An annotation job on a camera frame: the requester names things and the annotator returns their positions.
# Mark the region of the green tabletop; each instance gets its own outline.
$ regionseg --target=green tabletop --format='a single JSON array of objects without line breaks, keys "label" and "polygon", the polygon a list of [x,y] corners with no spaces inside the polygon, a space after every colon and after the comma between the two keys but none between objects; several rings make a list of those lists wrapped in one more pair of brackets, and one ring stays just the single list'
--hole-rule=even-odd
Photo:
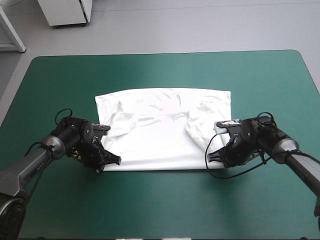
[{"label": "green tabletop", "polygon": [[[229,90],[233,118],[272,112],[304,152],[320,158],[320,96],[297,51],[44,56],[30,64],[0,127],[0,168],[54,129],[62,108],[98,122],[95,96],[166,87]],[[98,174],[64,157],[45,170],[20,237],[318,238],[315,201],[274,161],[219,180],[204,170]]]}]

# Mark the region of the gray floor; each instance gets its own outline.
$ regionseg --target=gray floor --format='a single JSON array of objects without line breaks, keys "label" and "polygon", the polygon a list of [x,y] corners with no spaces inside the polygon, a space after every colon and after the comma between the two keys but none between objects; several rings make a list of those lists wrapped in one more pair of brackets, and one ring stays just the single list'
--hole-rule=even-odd
[{"label": "gray floor", "polygon": [[0,123],[37,56],[294,49],[320,89],[320,0],[96,0],[89,25],[60,29],[36,0],[4,11],[27,51],[0,53]]}]

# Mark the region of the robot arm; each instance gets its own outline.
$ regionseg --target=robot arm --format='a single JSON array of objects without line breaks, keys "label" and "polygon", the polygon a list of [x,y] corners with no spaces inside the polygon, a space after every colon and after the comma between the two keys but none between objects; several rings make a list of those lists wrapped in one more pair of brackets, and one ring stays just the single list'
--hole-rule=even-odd
[{"label": "robot arm", "polygon": [[209,162],[223,162],[226,168],[244,165],[264,153],[278,164],[288,165],[317,196],[314,215],[320,216],[320,162],[299,151],[299,144],[280,130],[273,116],[263,112],[255,118],[216,123],[217,134],[229,133],[223,148],[209,153]]},{"label": "robot arm", "polygon": [[70,115],[59,123],[56,121],[55,130],[37,142],[40,144],[38,149],[0,171],[0,239],[17,239],[31,196],[27,185],[53,160],[67,155],[99,172],[106,164],[120,164],[121,158],[105,150],[101,144],[101,138],[107,135],[110,126],[72,117],[71,109],[63,109],[58,114],[66,110]]}]

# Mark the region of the white cabinet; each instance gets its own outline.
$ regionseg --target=white cabinet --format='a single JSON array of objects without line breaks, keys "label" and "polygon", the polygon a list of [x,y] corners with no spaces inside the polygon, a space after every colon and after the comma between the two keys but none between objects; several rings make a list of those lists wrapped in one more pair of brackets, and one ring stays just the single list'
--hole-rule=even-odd
[{"label": "white cabinet", "polygon": [[92,0],[38,0],[38,2],[50,26],[90,22]]}]

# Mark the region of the white cloth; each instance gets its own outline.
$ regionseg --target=white cloth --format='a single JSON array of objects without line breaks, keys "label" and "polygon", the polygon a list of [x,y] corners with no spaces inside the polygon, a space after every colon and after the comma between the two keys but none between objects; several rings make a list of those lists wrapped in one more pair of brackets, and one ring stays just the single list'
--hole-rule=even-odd
[{"label": "white cloth", "polygon": [[[101,140],[121,156],[105,171],[205,169],[205,150],[214,122],[231,119],[231,93],[197,88],[144,88],[96,96],[100,124],[110,125]],[[219,135],[209,153],[223,147]],[[223,168],[218,162],[211,169]]]}]

